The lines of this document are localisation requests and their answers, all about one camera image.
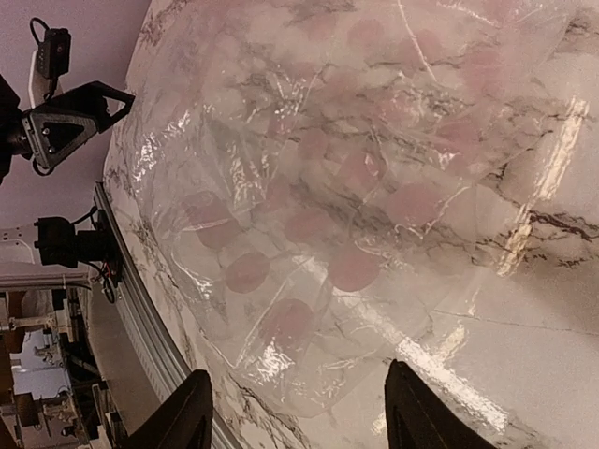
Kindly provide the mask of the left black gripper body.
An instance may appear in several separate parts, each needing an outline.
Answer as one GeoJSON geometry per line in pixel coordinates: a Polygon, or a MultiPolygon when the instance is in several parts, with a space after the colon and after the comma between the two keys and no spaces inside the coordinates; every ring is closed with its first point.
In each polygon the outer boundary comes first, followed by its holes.
{"type": "Polygon", "coordinates": [[[12,157],[20,155],[30,160],[33,150],[22,126],[23,112],[19,109],[19,96],[4,77],[1,77],[0,85],[0,183],[3,183],[10,171],[12,157]]]}

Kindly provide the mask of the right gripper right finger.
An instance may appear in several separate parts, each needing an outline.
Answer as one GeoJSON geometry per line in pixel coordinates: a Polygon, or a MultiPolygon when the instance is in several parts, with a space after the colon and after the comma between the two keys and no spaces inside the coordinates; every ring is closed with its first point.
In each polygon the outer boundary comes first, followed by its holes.
{"type": "Polygon", "coordinates": [[[392,449],[493,449],[403,361],[394,360],[389,366],[385,409],[392,449]]]}

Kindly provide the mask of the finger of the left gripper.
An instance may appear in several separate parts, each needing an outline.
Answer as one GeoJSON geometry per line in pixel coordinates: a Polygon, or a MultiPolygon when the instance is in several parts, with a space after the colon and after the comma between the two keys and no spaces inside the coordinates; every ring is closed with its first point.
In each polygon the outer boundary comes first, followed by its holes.
{"type": "Polygon", "coordinates": [[[53,108],[26,112],[22,127],[38,167],[57,167],[97,133],[91,116],[53,108]]]}
{"type": "Polygon", "coordinates": [[[135,96],[101,81],[92,81],[55,98],[63,109],[89,116],[97,129],[110,129],[132,109],[135,96]]]}

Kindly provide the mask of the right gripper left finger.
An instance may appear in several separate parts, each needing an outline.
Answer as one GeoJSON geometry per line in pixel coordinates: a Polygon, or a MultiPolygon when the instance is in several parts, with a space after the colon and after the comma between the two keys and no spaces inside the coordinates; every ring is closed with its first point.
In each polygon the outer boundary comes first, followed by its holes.
{"type": "Polygon", "coordinates": [[[209,449],[212,444],[212,382],[196,369],[124,440],[132,449],[209,449]]]}

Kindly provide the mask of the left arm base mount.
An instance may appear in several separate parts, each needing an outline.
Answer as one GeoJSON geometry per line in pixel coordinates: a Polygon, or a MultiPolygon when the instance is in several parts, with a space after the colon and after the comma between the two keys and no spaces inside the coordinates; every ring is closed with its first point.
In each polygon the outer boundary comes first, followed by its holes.
{"type": "Polygon", "coordinates": [[[104,210],[93,206],[74,222],[64,217],[39,218],[34,227],[34,247],[43,266],[93,268],[108,302],[116,302],[115,290],[122,280],[124,258],[104,210]]]}

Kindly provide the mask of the clear zip top bag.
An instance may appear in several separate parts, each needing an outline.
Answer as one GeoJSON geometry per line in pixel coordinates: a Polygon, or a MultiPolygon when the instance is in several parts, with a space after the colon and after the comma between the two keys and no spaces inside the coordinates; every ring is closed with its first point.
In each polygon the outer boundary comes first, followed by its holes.
{"type": "Polygon", "coordinates": [[[470,274],[475,184],[544,135],[573,1],[177,1],[130,182],[188,310],[277,411],[339,402],[470,274]]]}

